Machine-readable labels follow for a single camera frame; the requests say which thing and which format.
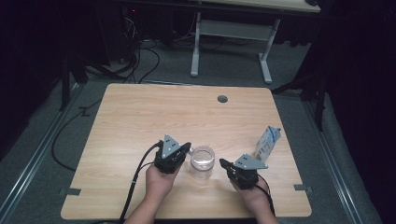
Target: table leg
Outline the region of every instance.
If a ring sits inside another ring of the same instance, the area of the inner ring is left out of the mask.
[[[270,71],[268,69],[268,64],[267,64],[267,57],[270,52],[271,46],[273,45],[279,23],[280,23],[280,19],[276,19],[274,26],[271,29],[271,33],[268,38],[267,45],[265,47],[265,51],[264,51],[264,53],[259,54],[260,65],[262,66],[262,75],[264,76],[264,81],[267,84],[272,83],[271,74],[270,74]]]
[[[195,27],[195,47],[194,53],[192,54],[192,63],[191,63],[191,76],[198,77],[198,68],[199,68],[199,40],[201,35],[201,12],[197,13],[197,22]]]

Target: hand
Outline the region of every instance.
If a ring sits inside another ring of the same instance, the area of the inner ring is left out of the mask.
[[[257,219],[257,223],[278,223],[274,214],[271,212],[268,198],[264,192],[258,188],[240,189],[233,181],[230,180],[236,192],[242,197],[247,209],[253,213]],[[258,186],[262,187],[268,192],[268,186],[265,181],[259,178]]]
[[[172,190],[180,167],[173,174],[164,174],[154,165],[146,171],[146,197],[162,202]]]
[[[146,195],[124,224],[151,224],[163,199],[172,190],[180,167],[173,174],[164,174],[154,165],[146,171]]]

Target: table top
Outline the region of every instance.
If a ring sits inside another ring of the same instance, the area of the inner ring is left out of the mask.
[[[218,101],[219,95],[228,98]],[[189,173],[190,156],[182,164],[171,193],[157,218],[252,217],[233,189],[219,159],[236,161],[254,154],[268,126],[282,129],[267,164],[259,170],[269,183],[278,217],[307,217],[311,207],[272,93],[265,88],[130,85],[107,87],[84,148],[62,217],[119,218],[134,172],[145,152],[167,133],[180,144],[208,146],[216,153],[212,175],[196,180]],[[146,162],[153,161],[154,149]],[[145,170],[138,177],[127,215],[145,194]]]
[[[319,6],[310,6],[305,0],[201,0],[202,2],[230,4],[247,7],[267,7],[302,12],[320,12]]]

